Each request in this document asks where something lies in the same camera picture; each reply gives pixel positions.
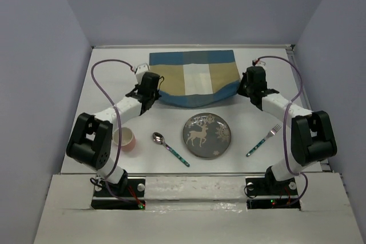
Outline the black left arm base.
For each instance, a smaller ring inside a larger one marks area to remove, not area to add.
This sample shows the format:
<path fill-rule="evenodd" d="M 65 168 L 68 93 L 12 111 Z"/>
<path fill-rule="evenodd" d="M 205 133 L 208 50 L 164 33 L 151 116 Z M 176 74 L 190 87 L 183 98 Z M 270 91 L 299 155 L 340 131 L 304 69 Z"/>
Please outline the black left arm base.
<path fill-rule="evenodd" d="M 94 210 L 145 210 L 145 185 L 143 177 L 131 177 L 127 185 L 114 185 L 100 177 L 89 178 L 93 185 L 90 206 Z"/>

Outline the pink mug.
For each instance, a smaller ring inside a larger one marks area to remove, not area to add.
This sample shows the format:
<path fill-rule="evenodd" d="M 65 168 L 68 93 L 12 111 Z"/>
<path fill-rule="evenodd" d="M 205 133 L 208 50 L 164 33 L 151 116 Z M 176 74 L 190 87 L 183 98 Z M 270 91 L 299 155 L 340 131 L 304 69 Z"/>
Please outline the pink mug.
<path fill-rule="evenodd" d="M 131 152 L 136 146 L 136 138 L 134 133 L 130 128 L 122 127 L 122 141 L 121 141 L 121 150 L 123 152 Z M 112 141 L 113 143 L 118 146 L 120 137 L 120 131 L 118 129 L 114 130 L 112 134 Z"/>

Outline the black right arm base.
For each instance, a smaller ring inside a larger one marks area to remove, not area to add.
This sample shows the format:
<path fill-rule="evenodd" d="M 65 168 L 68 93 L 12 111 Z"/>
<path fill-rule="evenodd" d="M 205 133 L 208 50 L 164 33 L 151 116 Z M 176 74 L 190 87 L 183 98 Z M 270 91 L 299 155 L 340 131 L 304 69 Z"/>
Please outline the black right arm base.
<path fill-rule="evenodd" d="M 300 209 L 295 179 L 271 182 L 265 177 L 245 178 L 244 194 L 248 210 Z"/>

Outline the grey reindeer plate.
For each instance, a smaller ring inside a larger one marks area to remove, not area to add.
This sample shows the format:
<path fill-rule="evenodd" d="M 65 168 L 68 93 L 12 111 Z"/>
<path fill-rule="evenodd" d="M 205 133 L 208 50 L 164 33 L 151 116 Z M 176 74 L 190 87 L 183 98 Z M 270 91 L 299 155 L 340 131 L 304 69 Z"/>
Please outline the grey reindeer plate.
<path fill-rule="evenodd" d="M 193 155 L 210 160 L 226 152 L 232 134 L 228 123 L 220 116 L 213 113 L 199 113 L 185 122 L 182 138 Z"/>

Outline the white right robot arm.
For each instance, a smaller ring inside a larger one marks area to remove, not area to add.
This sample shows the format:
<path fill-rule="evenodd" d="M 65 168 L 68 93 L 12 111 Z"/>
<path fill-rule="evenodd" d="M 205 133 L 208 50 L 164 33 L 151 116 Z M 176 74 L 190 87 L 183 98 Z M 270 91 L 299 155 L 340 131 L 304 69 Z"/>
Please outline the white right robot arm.
<path fill-rule="evenodd" d="M 337 154 L 328 113 L 300 107 L 277 90 L 269 89 L 263 67 L 247 68 L 237 92 L 249 98 L 259 110 L 281 120 L 284 131 L 291 131 L 291 140 L 284 142 L 283 159 L 267 168 L 264 177 L 254 182 L 248 190 L 249 196 L 277 195 L 306 167 Z"/>

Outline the blue and tan cloth placemat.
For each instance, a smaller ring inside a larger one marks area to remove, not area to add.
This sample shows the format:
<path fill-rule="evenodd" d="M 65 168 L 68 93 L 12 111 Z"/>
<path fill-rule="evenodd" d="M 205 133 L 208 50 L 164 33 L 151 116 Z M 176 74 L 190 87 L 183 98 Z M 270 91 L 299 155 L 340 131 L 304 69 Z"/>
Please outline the blue and tan cloth placemat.
<path fill-rule="evenodd" d="M 151 53 L 149 68 L 164 78 L 161 102 L 175 107 L 210 105 L 234 96 L 240 84 L 233 50 Z"/>

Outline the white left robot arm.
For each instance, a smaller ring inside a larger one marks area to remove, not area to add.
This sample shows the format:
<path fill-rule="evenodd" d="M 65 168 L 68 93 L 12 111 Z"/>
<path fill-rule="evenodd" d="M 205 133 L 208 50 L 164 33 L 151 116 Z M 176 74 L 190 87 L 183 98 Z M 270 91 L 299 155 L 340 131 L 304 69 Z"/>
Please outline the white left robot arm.
<path fill-rule="evenodd" d="M 110 156 L 113 131 L 128 120 L 143 115 L 159 99 L 162 77 L 145 72 L 135 88 L 121 101 L 97 114 L 80 114 L 66 147 L 66 155 L 94 170 L 113 196 L 121 195 L 128 185 L 127 172 Z"/>

